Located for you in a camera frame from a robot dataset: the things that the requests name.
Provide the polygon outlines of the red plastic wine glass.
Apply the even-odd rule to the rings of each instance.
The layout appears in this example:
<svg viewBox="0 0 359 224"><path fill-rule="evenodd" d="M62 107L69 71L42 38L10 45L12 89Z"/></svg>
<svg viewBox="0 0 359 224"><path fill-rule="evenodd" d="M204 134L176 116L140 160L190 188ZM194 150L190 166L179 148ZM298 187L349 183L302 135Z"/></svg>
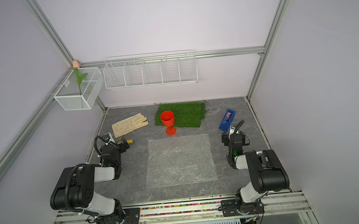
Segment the red plastic wine glass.
<svg viewBox="0 0 359 224"><path fill-rule="evenodd" d="M174 113L172 111L164 111L160 115L160 119L161 119L163 125L167 127L166 134L169 136L175 135L177 130L174 127L174 123L175 123Z"/></svg>

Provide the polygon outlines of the clear bubble wrap sheet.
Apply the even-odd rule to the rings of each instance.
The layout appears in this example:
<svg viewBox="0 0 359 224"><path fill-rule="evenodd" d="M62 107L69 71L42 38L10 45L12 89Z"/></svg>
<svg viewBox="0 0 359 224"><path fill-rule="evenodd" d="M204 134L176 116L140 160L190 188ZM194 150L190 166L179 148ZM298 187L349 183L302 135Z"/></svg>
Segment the clear bubble wrap sheet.
<svg viewBox="0 0 359 224"><path fill-rule="evenodd" d="M207 134L150 140L148 151L148 189L217 180Z"/></svg>

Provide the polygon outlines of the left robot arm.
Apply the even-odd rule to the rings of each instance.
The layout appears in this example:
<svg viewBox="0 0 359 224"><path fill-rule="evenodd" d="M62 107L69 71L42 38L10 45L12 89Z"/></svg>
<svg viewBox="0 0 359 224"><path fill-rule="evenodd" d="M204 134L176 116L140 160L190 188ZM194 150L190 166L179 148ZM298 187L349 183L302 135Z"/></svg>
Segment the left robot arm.
<svg viewBox="0 0 359 224"><path fill-rule="evenodd" d="M86 214L97 221L108 219L112 224L124 224L126 213L117 199L95 191L95 183L118 180L122 172L121 154L129 149L127 140L102 146L100 164L77 164L65 168L50 198L50 206L58 211Z"/></svg>

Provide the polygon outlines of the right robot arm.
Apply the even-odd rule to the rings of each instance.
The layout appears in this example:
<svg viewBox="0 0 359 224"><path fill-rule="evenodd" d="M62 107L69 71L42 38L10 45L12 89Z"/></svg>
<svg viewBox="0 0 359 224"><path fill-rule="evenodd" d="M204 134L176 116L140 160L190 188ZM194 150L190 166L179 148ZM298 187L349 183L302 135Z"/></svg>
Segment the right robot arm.
<svg viewBox="0 0 359 224"><path fill-rule="evenodd" d="M260 207L261 199L269 192L278 192L290 188L289 177L275 151L244 152L248 146L243 132L223 133L222 143L228 147L226 156L230 167L248 170L250 182L238 189L235 195L236 211L241 215L250 214Z"/></svg>

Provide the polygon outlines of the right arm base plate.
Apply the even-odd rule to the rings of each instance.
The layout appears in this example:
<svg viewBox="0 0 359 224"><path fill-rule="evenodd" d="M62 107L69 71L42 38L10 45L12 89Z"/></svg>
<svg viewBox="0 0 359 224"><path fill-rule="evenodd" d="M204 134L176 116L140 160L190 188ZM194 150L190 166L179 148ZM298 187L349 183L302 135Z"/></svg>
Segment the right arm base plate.
<svg viewBox="0 0 359 224"><path fill-rule="evenodd" d="M236 199L228 199L221 201L218 211L222 212L224 217L263 214L264 205L261 202L247 204Z"/></svg>

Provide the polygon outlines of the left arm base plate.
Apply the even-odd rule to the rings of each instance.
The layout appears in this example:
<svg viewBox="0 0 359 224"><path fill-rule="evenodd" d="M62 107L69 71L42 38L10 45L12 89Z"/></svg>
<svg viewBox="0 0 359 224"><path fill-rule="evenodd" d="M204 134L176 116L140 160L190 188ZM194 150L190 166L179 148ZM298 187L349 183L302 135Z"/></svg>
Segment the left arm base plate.
<svg viewBox="0 0 359 224"><path fill-rule="evenodd" d="M121 216L115 213L98 218L99 224L138 224L140 219L140 207L123 209Z"/></svg>

